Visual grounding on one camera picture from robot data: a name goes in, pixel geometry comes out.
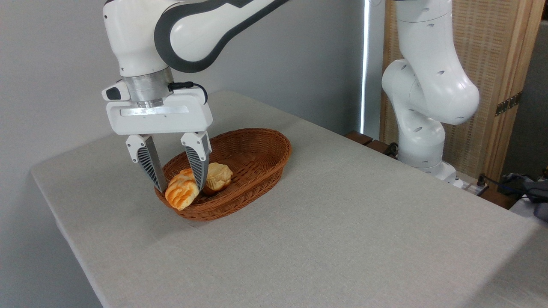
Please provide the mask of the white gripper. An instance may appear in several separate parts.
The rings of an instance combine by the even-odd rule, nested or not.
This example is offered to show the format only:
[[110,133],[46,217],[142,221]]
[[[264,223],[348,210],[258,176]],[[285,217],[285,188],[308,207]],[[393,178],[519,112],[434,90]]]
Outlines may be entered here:
[[206,130],[213,116],[202,92],[175,92],[163,99],[162,106],[151,108],[138,107],[131,101],[112,101],[106,110],[113,131],[129,135],[125,143],[132,161],[143,168],[161,193],[166,191],[167,181],[150,134],[184,133],[181,142],[194,180],[198,191],[204,189],[211,154]]

